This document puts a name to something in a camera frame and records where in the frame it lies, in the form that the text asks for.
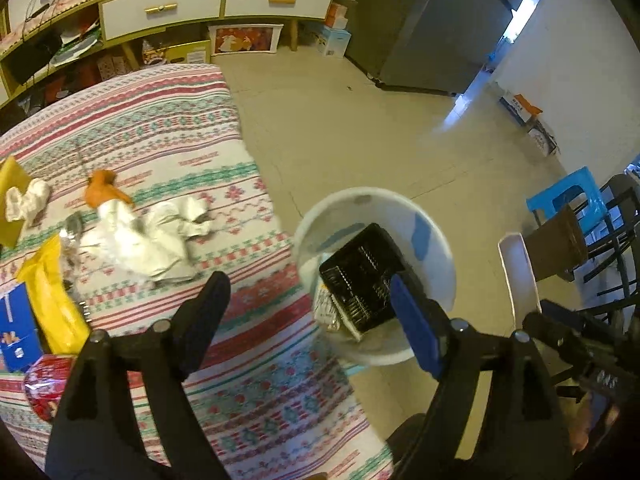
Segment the person's right hand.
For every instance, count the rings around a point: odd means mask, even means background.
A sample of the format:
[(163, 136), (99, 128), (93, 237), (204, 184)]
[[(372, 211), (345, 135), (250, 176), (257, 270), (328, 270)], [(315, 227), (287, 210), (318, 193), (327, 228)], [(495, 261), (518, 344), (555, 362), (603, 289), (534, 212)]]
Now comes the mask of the person's right hand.
[(580, 401), (579, 408), (570, 422), (572, 453), (582, 452), (587, 447), (590, 434), (598, 422), (604, 422), (605, 429), (609, 430), (619, 414), (618, 406), (612, 404), (605, 396), (595, 392), (587, 393)]

